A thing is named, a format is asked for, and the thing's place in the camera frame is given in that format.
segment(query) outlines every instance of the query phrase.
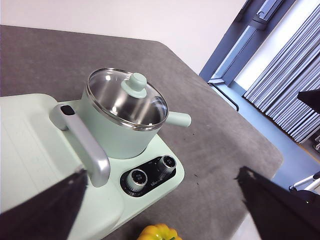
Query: pot handle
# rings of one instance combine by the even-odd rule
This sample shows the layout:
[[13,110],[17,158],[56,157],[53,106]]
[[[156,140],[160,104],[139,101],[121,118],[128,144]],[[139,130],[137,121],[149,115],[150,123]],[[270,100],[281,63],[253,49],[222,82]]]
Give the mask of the pot handle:
[[169,111],[169,115],[165,122],[167,124],[178,125],[181,127],[189,127],[191,124],[191,116],[187,113]]
[[96,188],[105,185],[111,170],[109,158],[73,108],[67,104],[58,104],[51,110],[49,118],[58,129],[70,130],[88,153],[91,161],[83,164],[92,185]]

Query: vertical blind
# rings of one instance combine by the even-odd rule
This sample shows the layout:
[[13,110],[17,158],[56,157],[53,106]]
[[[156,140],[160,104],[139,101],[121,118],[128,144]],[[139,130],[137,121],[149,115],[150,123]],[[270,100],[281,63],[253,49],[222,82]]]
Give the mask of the vertical blind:
[[320,89],[320,5],[261,73],[244,97],[296,142],[320,129],[320,114],[297,99]]

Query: black cable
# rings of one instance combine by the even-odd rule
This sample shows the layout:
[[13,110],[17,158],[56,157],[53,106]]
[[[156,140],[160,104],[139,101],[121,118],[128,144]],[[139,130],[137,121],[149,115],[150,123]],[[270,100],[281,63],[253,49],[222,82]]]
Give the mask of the black cable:
[[229,96],[227,96],[220,88],[218,88],[213,83],[209,82],[208,85],[213,86],[215,89],[217,89],[223,96],[225,96],[225,98],[227,98],[235,106],[236,111],[239,112],[239,106],[238,106],[238,104],[236,104],[235,101],[233,101]]

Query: gray felt surface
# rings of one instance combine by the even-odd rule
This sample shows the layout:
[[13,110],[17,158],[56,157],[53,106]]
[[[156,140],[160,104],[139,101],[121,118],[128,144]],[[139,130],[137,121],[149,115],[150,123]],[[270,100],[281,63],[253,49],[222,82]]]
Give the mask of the gray felt surface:
[[134,240],[156,223],[185,240],[230,238],[247,212],[234,180],[239,168],[271,178],[283,158],[181,59],[156,41],[1,26],[2,96],[80,99],[90,73],[102,67],[144,74],[170,110],[192,117],[189,128],[165,125],[159,132],[184,166],[181,185],[104,240]]

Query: floor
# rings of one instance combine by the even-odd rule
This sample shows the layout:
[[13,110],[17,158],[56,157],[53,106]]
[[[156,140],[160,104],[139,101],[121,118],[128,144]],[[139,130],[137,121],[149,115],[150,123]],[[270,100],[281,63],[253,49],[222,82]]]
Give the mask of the floor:
[[320,171],[320,161],[317,161],[320,153],[313,152],[312,156],[305,151],[305,147],[302,148],[291,140],[272,121],[242,98],[235,89],[227,87],[223,83],[217,86],[239,105],[239,113],[282,153],[284,162],[272,179],[274,183],[288,189],[290,185]]

